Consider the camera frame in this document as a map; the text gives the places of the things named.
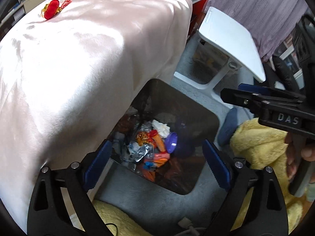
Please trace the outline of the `person's right hand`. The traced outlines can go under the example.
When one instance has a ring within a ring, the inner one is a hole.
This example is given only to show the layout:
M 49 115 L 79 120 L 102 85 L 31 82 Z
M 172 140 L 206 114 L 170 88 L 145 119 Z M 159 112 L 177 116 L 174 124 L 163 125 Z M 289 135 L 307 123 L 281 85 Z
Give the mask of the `person's right hand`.
M 289 179 L 293 178 L 298 168 L 298 156 L 301 156 L 306 161 L 314 161 L 314 145 L 304 145 L 300 151 L 297 151 L 294 146 L 293 134 L 287 133 L 284 143 L 287 144 L 286 156 L 287 164 L 286 171 Z

